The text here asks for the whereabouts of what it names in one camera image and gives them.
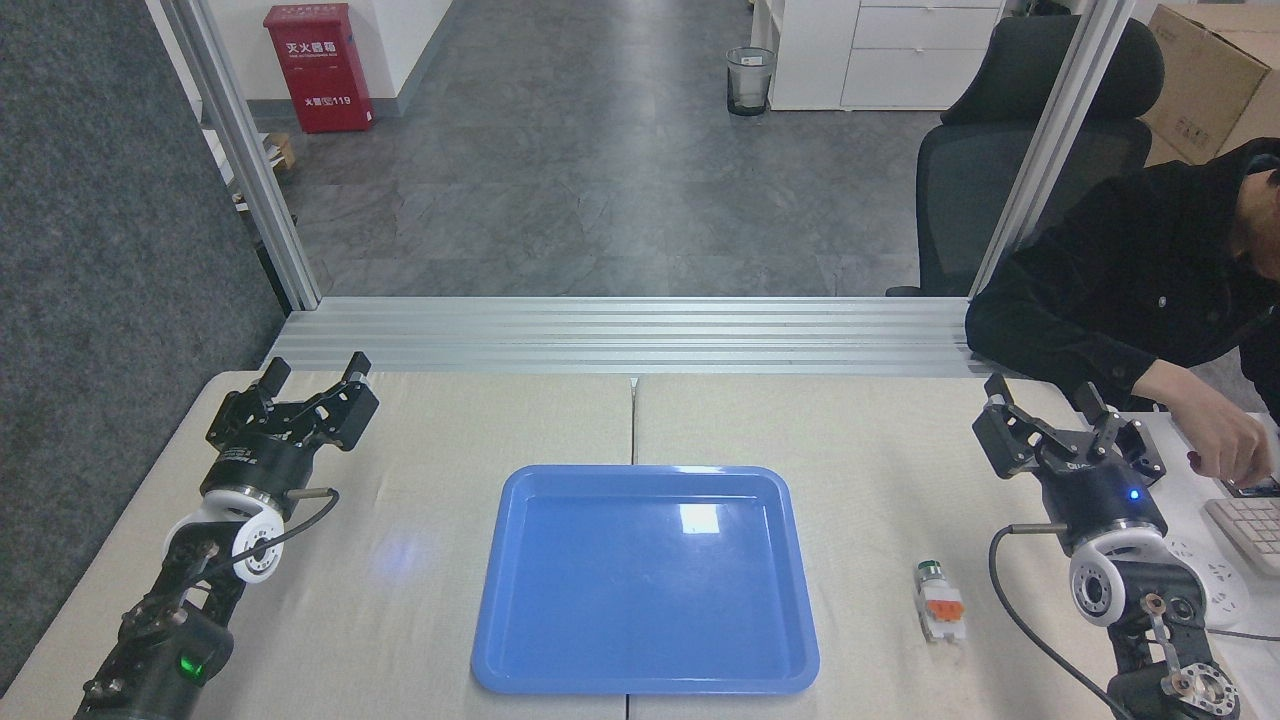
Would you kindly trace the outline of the person's hand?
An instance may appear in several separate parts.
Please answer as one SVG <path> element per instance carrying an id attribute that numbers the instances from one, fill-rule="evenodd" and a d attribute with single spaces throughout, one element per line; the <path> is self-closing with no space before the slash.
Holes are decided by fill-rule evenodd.
<path id="1" fill-rule="evenodd" d="M 1197 380 L 1167 401 L 1167 409 L 1190 448 L 1196 474 L 1236 488 L 1271 477 L 1274 454 L 1262 424 L 1216 389 Z"/>

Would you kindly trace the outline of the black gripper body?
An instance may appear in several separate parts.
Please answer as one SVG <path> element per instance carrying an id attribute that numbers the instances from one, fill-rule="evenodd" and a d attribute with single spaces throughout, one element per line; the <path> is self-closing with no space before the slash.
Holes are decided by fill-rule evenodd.
<path id="1" fill-rule="evenodd" d="M 1101 464 L 1059 461 L 1039 464 L 1039 483 L 1046 512 L 1052 523 L 1064 524 L 1060 547 L 1073 553 L 1096 537 L 1124 528 L 1151 527 L 1160 534 L 1169 525 L 1149 493 L 1164 475 L 1148 478 L 1139 469 L 1111 457 Z"/>
<path id="2" fill-rule="evenodd" d="M 205 493 L 232 489 L 274 503 L 292 503 L 287 493 L 305 488 L 312 469 L 314 447 L 280 438 L 232 439 L 205 477 Z"/>

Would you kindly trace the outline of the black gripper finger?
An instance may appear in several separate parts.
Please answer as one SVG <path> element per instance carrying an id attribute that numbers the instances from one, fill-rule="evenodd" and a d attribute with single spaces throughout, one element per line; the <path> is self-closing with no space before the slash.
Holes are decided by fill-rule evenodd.
<path id="1" fill-rule="evenodd" d="M 1015 405 L 1004 374 L 992 374 L 984 391 L 987 402 L 972 429 L 995 474 L 1010 479 L 1024 471 L 1037 471 L 1041 466 L 1037 448 L 1052 430 Z"/>
<path id="2" fill-rule="evenodd" d="M 228 393 L 215 414 L 206 441 L 212 447 L 227 447 L 244 433 L 266 436 L 273 421 L 274 398 L 289 374 L 288 363 L 274 357 L 265 373 L 247 389 Z"/>
<path id="3" fill-rule="evenodd" d="M 1108 460 L 1123 461 L 1133 471 L 1143 477 L 1142 483 L 1151 487 L 1167 473 L 1146 425 L 1138 420 L 1126 420 L 1112 410 L 1100 396 L 1092 382 L 1080 386 L 1073 395 L 1074 407 L 1091 424 L 1091 439 L 1085 442 L 1083 457 L 1098 464 Z"/>
<path id="4" fill-rule="evenodd" d="M 271 434 L 301 448 L 355 448 L 380 405 L 366 382 L 371 366 L 369 357 L 357 351 L 329 389 L 298 404 L 275 405 Z"/>

